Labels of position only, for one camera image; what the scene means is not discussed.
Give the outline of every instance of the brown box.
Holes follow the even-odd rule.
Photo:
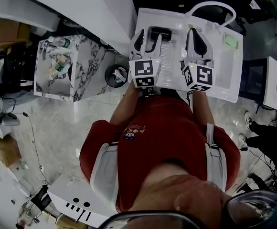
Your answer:
[[[9,167],[21,159],[17,141],[10,135],[0,139],[0,160]]]
[[[30,25],[0,19],[0,49],[8,48],[18,42],[27,42],[29,35]]]
[[[59,218],[56,225],[59,229],[86,229],[87,228],[86,224],[80,221],[76,224],[75,219],[72,219],[66,215],[62,215]]]

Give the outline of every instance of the white cube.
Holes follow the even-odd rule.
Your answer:
[[[129,61],[135,87],[151,87],[157,84],[161,59],[140,59]]]
[[[216,73],[214,68],[206,65],[187,62],[182,69],[188,91],[206,91],[215,85]]]

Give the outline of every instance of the plastic bottle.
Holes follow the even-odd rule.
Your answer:
[[[51,80],[55,79],[56,75],[63,70],[63,68],[66,66],[67,63],[68,63],[68,58],[66,58],[63,54],[61,54],[56,64],[54,64],[49,69],[50,79]]]
[[[62,48],[69,48],[71,45],[71,41],[64,37],[49,37],[48,42],[50,42],[52,45]]]

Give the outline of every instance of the marble sink cabinet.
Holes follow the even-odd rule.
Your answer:
[[[69,102],[110,92],[105,81],[107,67],[114,64],[115,54],[83,35],[66,36],[71,40],[69,48],[47,47],[40,41],[34,73],[34,95]],[[55,65],[60,54],[69,60],[56,77],[50,79],[49,69]]]

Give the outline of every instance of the glasses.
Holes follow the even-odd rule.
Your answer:
[[[277,193],[254,190],[231,198],[223,209],[223,228],[263,228],[277,207]],[[129,211],[116,214],[99,229],[203,229],[196,218],[175,210]]]

